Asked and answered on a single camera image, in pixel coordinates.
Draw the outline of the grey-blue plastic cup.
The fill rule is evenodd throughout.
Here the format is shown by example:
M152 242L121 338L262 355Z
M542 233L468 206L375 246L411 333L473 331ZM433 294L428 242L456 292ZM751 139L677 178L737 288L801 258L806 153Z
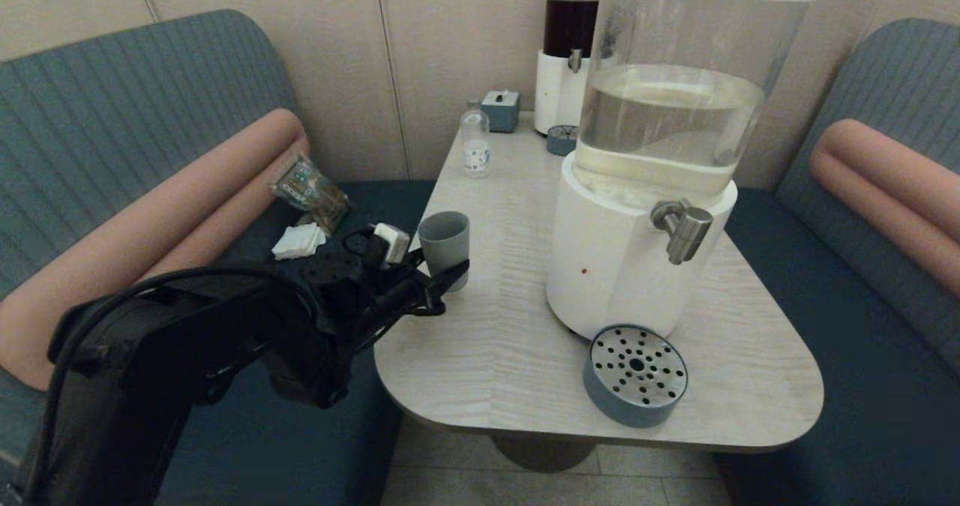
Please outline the grey-blue plastic cup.
M419 223L419 246L430 277L469 259L469 230L469 217L454 210L428 215Z

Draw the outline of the metal dispenser tap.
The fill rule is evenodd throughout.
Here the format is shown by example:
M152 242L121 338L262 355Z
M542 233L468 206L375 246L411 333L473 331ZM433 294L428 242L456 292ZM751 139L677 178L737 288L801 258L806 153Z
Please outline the metal dispenser tap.
M673 265L689 262L696 256L714 221L706 209L693 206L687 198L657 202L650 219L655 229L668 234L666 253Z

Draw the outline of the white folded napkins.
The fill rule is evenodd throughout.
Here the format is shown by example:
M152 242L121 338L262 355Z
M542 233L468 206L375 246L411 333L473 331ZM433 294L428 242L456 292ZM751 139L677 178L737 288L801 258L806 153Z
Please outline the white folded napkins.
M316 223L291 226L285 229L271 253L278 261L314 256L319 247L325 245L326 240L325 230Z

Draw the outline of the small clear bottle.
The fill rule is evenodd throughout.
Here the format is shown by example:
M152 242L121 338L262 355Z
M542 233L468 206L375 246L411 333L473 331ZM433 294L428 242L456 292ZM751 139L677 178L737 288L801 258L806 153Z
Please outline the small clear bottle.
M467 101L467 111L460 117L460 144L463 149L463 168L471 178L483 178L490 168L491 123L478 99Z

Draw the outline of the clear snack packet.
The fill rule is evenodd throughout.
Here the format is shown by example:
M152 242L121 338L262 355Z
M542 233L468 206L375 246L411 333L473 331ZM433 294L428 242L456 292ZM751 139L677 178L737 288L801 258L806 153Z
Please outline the clear snack packet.
M351 210L349 196L304 154L291 154L271 176L270 191L332 237Z

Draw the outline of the clear water dispenser white base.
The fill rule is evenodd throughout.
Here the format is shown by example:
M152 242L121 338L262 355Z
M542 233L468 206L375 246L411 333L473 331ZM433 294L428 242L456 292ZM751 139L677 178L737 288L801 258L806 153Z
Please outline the clear water dispenser white base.
M578 143L566 155L546 295L570 331L665 337L738 198L734 173L818 0L599 0ZM668 261L650 212L687 198L713 225Z

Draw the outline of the small blue box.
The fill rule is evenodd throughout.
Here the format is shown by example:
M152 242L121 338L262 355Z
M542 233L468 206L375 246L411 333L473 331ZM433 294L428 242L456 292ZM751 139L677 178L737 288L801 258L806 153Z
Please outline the small blue box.
M514 133L519 123L521 93L511 90L489 91L481 109L489 120L491 133Z

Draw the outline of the small blue drip tray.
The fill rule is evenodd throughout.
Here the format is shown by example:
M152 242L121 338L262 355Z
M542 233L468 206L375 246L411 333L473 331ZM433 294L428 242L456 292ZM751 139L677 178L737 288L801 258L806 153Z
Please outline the small blue drip tray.
M549 154L566 157L578 143L579 127L576 124L556 124L546 133L546 150Z

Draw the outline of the blue drip tray metal grate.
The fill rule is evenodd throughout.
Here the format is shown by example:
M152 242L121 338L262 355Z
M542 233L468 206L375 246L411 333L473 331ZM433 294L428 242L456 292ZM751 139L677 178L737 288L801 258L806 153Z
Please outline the blue drip tray metal grate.
M616 324L597 332L582 369L587 396L604 416L633 428L663 424L689 387L685 360L650 328Z

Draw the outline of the dark drink dispenser white base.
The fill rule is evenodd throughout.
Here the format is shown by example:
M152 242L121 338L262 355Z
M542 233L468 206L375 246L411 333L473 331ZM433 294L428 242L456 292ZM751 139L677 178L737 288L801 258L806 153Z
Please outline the dark drink dispenser white base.
M580 122L598 6L599 0L546 0L534 120L543 135Z

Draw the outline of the pink bolster cushion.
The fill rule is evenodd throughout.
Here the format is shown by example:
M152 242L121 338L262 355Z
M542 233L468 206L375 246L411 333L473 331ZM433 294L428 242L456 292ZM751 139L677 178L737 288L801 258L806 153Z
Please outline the pink bolster cushion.
M47 390L48 346L66 311L213 263L275 202L281 165L308 150L301 120L275 109L96 227L0 301L0 368Z
M808 163L820 186L960 300L960 174L853 119L827 127Z

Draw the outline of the teal upholstered bench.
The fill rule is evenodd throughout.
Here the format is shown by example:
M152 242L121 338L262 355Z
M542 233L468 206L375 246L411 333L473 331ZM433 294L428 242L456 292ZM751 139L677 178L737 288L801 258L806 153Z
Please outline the teal upholstered bench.
M960 174L960 25L892 21L842 65L777 190L744 189L727 233L811 350L812 429L716 454L736 506L960 506L960 298L814 181L851 119Z
M0 300L100 223L273 109L305 114L264 31L203 12L0 63ZM157 506L380 506L401 410L365 350L335 406L261 363L196 407Z

